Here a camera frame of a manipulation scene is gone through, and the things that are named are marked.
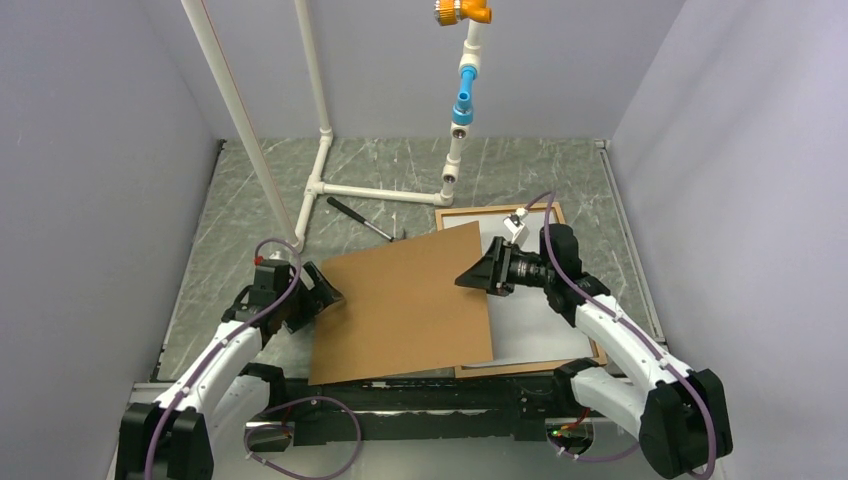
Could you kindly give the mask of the brown fibreboard backing board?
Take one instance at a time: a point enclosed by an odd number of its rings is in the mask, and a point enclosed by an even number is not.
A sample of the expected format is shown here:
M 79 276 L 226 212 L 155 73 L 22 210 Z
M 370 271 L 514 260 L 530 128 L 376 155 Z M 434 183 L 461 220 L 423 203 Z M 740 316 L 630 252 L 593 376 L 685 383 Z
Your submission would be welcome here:
M 455 283 L 481 256 L 472 222 L 324 261 L 344 300 L 316 319 L 310 384 L 492 360 L 487 295 Z

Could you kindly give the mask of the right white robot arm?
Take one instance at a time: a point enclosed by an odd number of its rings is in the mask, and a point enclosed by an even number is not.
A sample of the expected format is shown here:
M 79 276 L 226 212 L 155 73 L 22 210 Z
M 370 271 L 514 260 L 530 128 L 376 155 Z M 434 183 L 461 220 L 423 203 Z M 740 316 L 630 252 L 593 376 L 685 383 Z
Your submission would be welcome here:
M 574 415 L 586 407 L 614 421 L 663 478 L 710 478 L 733 449 L 721 379 L 710 369 L 693 370 L 634 323 L 610 289 L 584 270 L 570 226 L 546 225 L 539 241 L 539 252 L 526 252 L 494 238 L 456 285 L 500 297 L 518 286 L 542 289 L 550 308 L 601 346 L 628 379 L 614 378 L 593 360 L 566 363 L 554 372 L 555 409 Z

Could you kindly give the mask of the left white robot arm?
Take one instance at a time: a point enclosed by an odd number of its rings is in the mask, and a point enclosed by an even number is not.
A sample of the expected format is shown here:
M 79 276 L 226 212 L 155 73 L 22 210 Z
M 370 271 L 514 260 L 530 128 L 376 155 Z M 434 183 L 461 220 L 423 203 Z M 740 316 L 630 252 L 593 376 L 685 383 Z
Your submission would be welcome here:
M 278 332 L 293 334 L 343 294 L 306 262 L 258 257 L 251 284 L 235 297 L 196 361 L 149 403 L 124 413 L 117 479 L 210 479 L 224 443 L 255 416 L 279 417 L 289 400 L 282 368 L 256 362 Z

